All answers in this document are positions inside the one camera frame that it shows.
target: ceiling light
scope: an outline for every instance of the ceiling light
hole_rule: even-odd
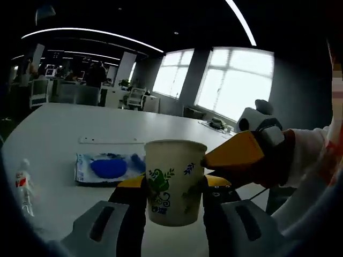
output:
[[[118,64],[114,64],[114,63],[106,63],[106,64],[113,65],[113,66],[118,66]]]
[[[237,16],[238,20],[240,21],[241,25],[243,26],[245,33],[247,34],[250,43],[252,46],[256,46],[255,39],[252,36],[251,30],[247,24],[247,21],[243,17],[243,14],[241,13],[240,9],[238,9],[237,5],[234,3],[233,0],[225,0],[228,5],[231,7],[231,9],[234,11],[235,15]]]
[[[105,56],[105,55],[90,54],[89,52],[72,52],[72,51],[65,51],[65,52],[69,52],[69,53],[71,53],[71,54],[94,55],[94,56],[99,56],[99,57],[104,57],[104,58],[110,58],[110,59],[114,59],[114,60],[120,60],[120,59],[118,59],[118,58],[109,57],[109,56]]]
[[[29,33],[25,36],[23,36],[21,39],[24,39],[28,36],[31,36],[31,35],[35,35],[35,34],[39,34],[39,33],[43,33],[43,32],[48,32],[48,31],[88,31],[88,32],[96,32],[96,33],[101,33],[101,34],[106,34],[106,35],[110,35],[110,36],[116,36],[116,37],[120,37],[122,39],[127,39],[127,40],[130,40],[132,42],[135,42],[135,43],[138,43],[138,44],[142,44],[146,47],[150,47],[158,52],[163,52],[161,49],[158,49],[156,47],[153,47],[149,44],[146,44],[146,43],[143,43],[143,42],[140,42],[138,40],[135,40],[135,39],[131,39],[127,36],[122,36],[122,35],[118,35],[118,34],[114,34],[114,33],[110,33],[110,32],[106,32],[106,31],[99,31],[99,30],[96,30],[96,29],[89,29],[89,28],[48,28],[48,29],[43,29],[41,31],[35,31],[35,32],[32,32],[32,33]]]
[[[17,58],[20,58],[20,57],[23,57],[23,56],[24,56],[24,55],[19,55],[19,56],[15,57],[15,58],[12,58],[12,60],[17,59]]]
[[[145,54],[143,52],[140,52],[140,51],[137,51],[137,50],[134,50],[132,48],[124,47],[124,46],[121,46],[119,44],[103,42],[103,41],[95,40],[95,39],[81,39],[81,38],[78,38],[78,37],[55,37],[55,39],[75,39],[75,40],[86,40],[86,41],[92,41],[92,42],[97,42],[97,43],[110,44],[111,46],[121,47],[121,48],[124,48],[124,49],[128,49],[130,51],[137,52],[139,54],[148,56],[147,54]]]

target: white sleeve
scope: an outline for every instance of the white sleeve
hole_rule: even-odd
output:
[[[329,127],[314,130],[296,130],[293,162],[290,165],[288,180],[283,187],[298,187],[308,169],[318,158],[325,144]]]

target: window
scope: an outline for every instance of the window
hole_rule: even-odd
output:
[[[274,56],[244,48],[216,48],[209,57],[195,105],[237,121],[255,100],[268,101]]]
[[[193,49],[166,54],[156,77],[153,91],[162,95],[179,98]]]

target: paper cup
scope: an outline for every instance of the paper cup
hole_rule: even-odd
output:
[[[207,147],[186,140],[159,140],[145,145],[148,213],[163,226],[185,226],[198,219],[200,161]]]

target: white table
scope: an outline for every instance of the white table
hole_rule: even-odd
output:
[[[187,139],[207,145],[208,151],[227,140],[194,119],[85,105],[45,104],[12,132],[3,146],[3,156],[13,189],[20,161],[29,159],[39,197],[39,216],[55,239],[70,233],[77,217],[98,201],[107,200],[113,192],[113,188],[75,185],[75,153],[144,151],[143,145],[80,144],[78,139],[85,136],[118,142]],[[261,189],[250,184],[238,193],[247,199]],[[265,209],[267,196],[268,191],[254,202]],[[162,227],[147,219],[142,256],[208,256],[203,210],[196,223],[181,228]]]

